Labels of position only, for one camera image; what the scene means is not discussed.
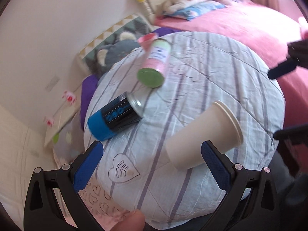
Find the person's left hand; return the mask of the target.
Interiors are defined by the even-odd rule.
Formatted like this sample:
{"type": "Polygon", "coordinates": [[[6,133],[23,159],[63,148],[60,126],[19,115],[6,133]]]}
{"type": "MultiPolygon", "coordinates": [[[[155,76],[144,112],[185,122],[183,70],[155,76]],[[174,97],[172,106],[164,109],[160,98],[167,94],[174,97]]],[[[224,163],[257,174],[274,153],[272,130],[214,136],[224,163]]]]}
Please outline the person's left hand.
{"type": "Polygon", "coordinates": [[[121,222],[112,227],[111,231],[143,231],[145,216],[140,210],[130,212],[121,222]]]}

